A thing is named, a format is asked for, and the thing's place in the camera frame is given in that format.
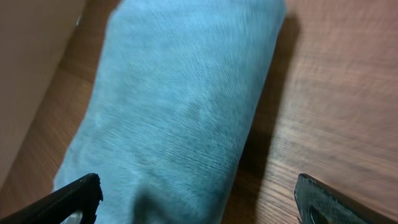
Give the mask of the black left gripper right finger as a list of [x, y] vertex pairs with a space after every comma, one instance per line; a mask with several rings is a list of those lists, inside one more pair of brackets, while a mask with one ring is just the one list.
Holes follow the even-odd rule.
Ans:
[[300, 224], [397, 224], [308, 174], [294, 190]]

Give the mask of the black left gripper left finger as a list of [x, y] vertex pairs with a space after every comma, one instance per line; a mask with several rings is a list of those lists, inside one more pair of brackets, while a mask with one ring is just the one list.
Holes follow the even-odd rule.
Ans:
[[80, 212], [78, 223], [94, 224], [103, 193], [98, 174], [90, 173], [1, 219], [3, 224], [61, 223]]

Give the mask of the blue jeans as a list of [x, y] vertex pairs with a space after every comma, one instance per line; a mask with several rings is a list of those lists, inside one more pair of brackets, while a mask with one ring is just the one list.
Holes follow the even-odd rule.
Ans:
[[98, 223], [219, 223], [284, 17], [283, 1], [121, 1], [54, 187], [98, 174]]

